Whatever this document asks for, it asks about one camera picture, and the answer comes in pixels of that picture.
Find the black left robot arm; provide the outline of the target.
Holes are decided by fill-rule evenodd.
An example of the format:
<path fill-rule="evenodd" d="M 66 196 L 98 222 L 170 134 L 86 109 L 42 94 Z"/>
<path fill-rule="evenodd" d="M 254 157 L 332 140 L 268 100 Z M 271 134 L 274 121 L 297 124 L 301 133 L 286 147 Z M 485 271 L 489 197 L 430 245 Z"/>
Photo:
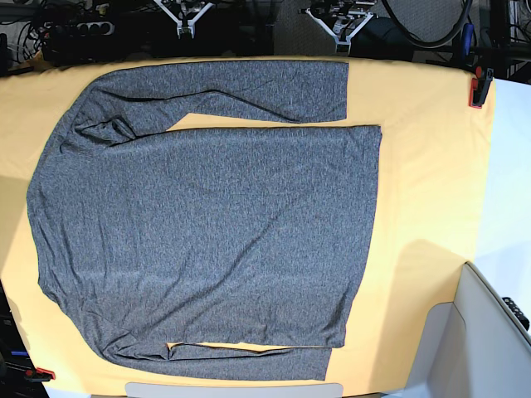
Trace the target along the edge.
<path fill-rule="evenodd" d="M 337 45 L 346 46 L 374 18 L 377 1 L 311 1 L 301 12 L 316 22 Z"/>

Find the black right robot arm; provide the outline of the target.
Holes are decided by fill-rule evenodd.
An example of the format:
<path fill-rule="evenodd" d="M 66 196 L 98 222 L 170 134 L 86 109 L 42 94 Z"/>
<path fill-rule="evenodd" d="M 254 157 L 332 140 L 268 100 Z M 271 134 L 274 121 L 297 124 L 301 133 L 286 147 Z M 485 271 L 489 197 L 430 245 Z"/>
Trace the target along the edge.
<path fill-rule="evenodd" d="M 212 2 L 207 1 L 163 1 L 153 0 L 178 27 L 191 27 L 211 8 Z"/>

